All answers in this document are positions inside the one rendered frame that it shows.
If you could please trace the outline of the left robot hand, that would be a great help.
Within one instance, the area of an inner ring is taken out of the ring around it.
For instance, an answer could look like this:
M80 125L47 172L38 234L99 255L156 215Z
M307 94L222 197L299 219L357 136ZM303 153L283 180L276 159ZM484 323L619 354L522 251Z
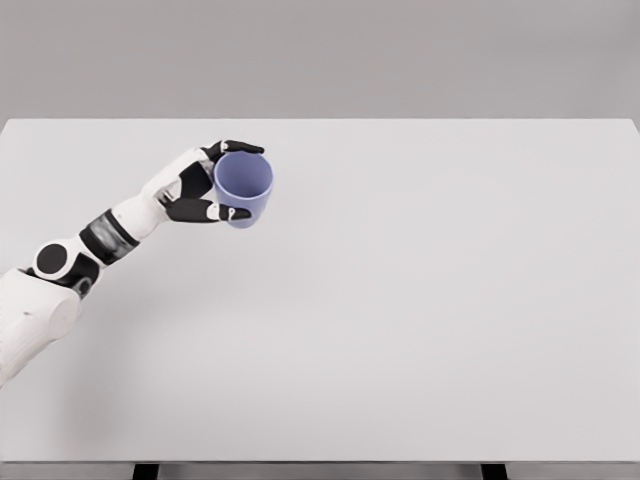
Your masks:
M140 198L155 221L163 223L218 223L246 219L251 213L221 204L216 196L213 172L229 152L263 155L264 149L235 140L187 151L156 174L142 188Z

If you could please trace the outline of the blue-purple cup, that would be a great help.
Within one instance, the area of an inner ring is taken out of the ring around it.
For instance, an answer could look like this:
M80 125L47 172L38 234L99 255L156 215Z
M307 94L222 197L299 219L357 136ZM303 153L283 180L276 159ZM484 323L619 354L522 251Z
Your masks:
M229 224L237 229L253 226L264 213L273 187L274 174L267 159L243 151L226 153L214 167L213 178L221 204L251 213Z

